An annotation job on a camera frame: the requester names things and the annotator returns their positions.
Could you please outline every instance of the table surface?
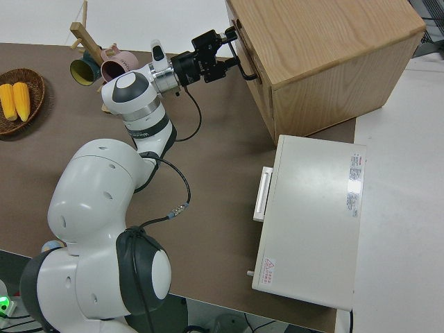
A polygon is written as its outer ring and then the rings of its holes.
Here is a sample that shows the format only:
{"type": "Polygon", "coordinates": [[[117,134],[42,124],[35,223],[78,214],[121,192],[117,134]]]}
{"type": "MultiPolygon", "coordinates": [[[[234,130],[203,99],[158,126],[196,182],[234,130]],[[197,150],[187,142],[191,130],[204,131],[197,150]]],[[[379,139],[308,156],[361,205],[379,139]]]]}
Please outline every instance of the table surface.
{"type": "Polygon", "coordinates": [[[443,332],[443,92],[444,59],[414,58],[387,104],[357,119],[367,163],[356,333],[443,332]]]}
{"type": "MultiPolygon", "coordinates": [[[[35,256],[55,239],[46,213],[58,178],[72,155],[98,138],[132,144],[119,117],[101,111],[96,92],[77,84],[69,64],[81,54],[66,46],[0,44],[0,73],[29,68],[42,75],[46,99],[41,113],[22,133],[0,141],[0,248],[35,256]]],[[[141,63],[149,53],[137,53],[141,63]]],[[[187,177],[192,191],[189,209],[172,221],[147,228],[166,249],[173,271],[171,293],[294,325],[333,332],[336,310],[251,288],[261,223],[253,210],[263,166],[273,166],[275,147],[246,83],[232,69],[225,79],[189,88],[203,111],[200,132],[176,143],[165,155],[187,177]]],[[[178,130],[192,133],[197,111],[186,96],[169,96],[163,104],[178,130]]],[[[355,121],[313,137],[352,142],[355,121]]],[[[162,167],[133,196],[127,225],[164,216],[186,197],[182,180],[162,167]]]]}

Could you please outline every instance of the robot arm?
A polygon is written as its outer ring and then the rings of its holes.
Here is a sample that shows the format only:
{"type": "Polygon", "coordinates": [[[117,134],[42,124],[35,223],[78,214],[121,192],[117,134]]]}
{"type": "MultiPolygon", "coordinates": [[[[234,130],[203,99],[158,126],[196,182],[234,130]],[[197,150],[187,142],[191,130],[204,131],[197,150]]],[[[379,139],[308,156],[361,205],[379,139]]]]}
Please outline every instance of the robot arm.
{"type": "Polygon", "coordinates": [[[113,139],[94,140],[79,149],[63,172],[48,222],[67,247],[32,259],[20,286],[25,307],[45,332],[133,333],[122,318],[149,313],[167,296],[168,256],[142,227],[126,228],[126,210],[132,195],[155,174],[156,159],[176,140],[160,96],[201,76],[205,82],[222,78],[229,67],[239,65],[237,57],[225,62],[215,58],[222,44],[236,38],[232,28],[225,33],[197,37],[194,52],[171,61],[154,41],[151,64],[103,86],[103,102],[122,116],[137,150],[113,139]]]}

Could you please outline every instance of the sticker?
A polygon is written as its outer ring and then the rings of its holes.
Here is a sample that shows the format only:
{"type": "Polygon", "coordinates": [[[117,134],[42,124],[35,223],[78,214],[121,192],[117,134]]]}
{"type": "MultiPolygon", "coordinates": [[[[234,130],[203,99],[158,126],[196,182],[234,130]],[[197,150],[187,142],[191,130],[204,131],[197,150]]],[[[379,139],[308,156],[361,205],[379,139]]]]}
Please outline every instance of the sticker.
{"type": "Polygon", "coordinates": [[[262,262],[261,283],[271,285],[275,271],[276,260],[265,257],[262,262]]]}
{"type": "Polygon", "coordinates": [[[347,188],[347,210],[353,217],[359,215],[359,201],[361,200],[362,190],[362,166],[363,158],[360,154],[355,153],[350,158],[350,171],[348,173],[347,188]]]}

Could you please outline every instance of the yellow corn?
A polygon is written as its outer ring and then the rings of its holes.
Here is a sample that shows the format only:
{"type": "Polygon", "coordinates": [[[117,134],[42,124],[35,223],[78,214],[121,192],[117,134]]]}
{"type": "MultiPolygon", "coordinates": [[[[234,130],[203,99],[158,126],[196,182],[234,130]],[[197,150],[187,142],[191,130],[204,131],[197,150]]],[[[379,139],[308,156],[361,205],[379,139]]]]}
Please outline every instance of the yellow corn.
{"type": "Polygon", "coordinates": [[[17,113],[15,111],[14,94],[12,92],[12,85],[9,83],[0,85],[0,102],[5,118],[10,121],[16,120],[17,113]]]}
{"type": "Polygon", "coordinates": [[[22,121],[28,120],[31,112],[31,103],[29,101],[29,89],[26,83],[14,83],[14,103],[15,109],[22,121]]]}

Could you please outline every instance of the wooden cabinet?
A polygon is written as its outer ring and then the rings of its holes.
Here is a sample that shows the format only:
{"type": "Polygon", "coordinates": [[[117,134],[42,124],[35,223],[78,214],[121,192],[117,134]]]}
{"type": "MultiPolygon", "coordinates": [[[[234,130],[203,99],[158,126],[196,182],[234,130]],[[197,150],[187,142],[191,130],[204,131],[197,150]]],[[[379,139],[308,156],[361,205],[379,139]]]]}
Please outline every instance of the wooden cabinet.
{"type": "Polygon", "coordinates": [[[385,104],[425,31],[407,0],[226,0],[275,144],[385,104]]]}

